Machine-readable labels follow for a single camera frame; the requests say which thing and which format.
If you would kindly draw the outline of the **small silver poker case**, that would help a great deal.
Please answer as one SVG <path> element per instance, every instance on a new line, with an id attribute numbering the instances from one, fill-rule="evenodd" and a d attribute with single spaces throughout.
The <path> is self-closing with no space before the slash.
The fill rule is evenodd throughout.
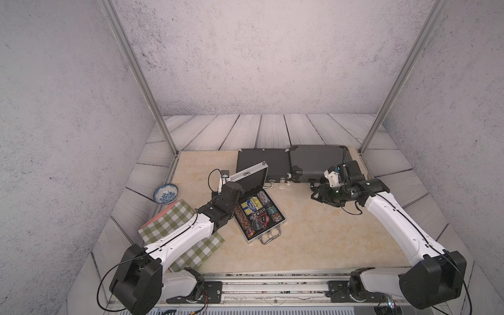
<path id="1" fill-rule="evenodd" d="M 220 192 L 227 182 L 242 185 L 244 194 L 234 210 L 234 218 L 247 242 L 259 240 L 263 245 L 270 244 L 282 235 L 281 225 L 286 217 L 269 196 L 265 186 L 269 166 L 261 161 L 243 171 L 231 175 L 228 170 L 220 172 Z"/>

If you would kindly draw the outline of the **large dark grey poker case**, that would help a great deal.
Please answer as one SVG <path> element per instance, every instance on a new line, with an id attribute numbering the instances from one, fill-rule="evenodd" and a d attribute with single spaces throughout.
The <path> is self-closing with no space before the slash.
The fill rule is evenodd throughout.
<path id="1" fill-rule="evenodd" d="M 289 153 L 294 183 L 319 182 L 327 169 L 352 160 L 346 146 L 299 145 L 292 146 Z"/>

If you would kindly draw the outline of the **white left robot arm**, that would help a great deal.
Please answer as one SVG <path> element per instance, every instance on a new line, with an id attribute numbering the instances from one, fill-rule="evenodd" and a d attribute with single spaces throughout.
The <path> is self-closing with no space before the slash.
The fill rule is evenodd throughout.
<path id="1" fill-rule="evenodd" d="M 226 225 L 243 195 L 242 186 L 229 181 L 168 236 L 144 247 L 129 247 L 111 269 L 115 274 L 110 293 L 131 314 L 148 314 L 159 301 L 168 299 L 198 300 L 203 293 L 203 276 L 190 268 L 179 272 L 168 269 L 182 254 Z"/>

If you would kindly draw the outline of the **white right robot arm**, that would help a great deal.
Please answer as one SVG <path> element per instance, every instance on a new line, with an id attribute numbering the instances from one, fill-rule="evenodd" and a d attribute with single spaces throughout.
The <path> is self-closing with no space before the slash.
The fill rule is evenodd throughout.
<path id="1" fill-rule="evenodd" d="M 357 161 L 331 167 L 319 185 L 314 181 L 310 184 L 312 200 L 337 208 L 349 202 L 354 202 L 357 210 L 366 208 L 386 228 L 410 264 L 408 268 L 354 270 L 347 285 L 352 300 L 363 303 L 371 294 L 381 293 L 403 298 L 423 310 L 468 293 L 464 256 L 448 251 L 429 236 L 403 210 L 386 184 L 364 176 Z"/>

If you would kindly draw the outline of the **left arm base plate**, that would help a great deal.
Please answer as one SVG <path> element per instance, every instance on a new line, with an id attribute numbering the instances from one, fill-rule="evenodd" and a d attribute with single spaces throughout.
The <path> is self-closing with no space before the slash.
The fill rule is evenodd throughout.
<path id="1" fill-rule="evenodd" d="M 222 301 L 223 283 L 205 281 L 187 297 L 173 297 L 164 300 L 167 304 L 219 304 Z"/>

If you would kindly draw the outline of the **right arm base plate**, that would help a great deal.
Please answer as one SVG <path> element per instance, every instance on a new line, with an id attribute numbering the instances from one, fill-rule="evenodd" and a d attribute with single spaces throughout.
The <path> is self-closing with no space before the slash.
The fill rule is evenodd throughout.
<path id="1" fill-rule="evenodd" d="M 382 294 L 354 289 L 348 280 L 329 281 L 325 296 L 332 303 L 380 303 L 382 301 Z"/>

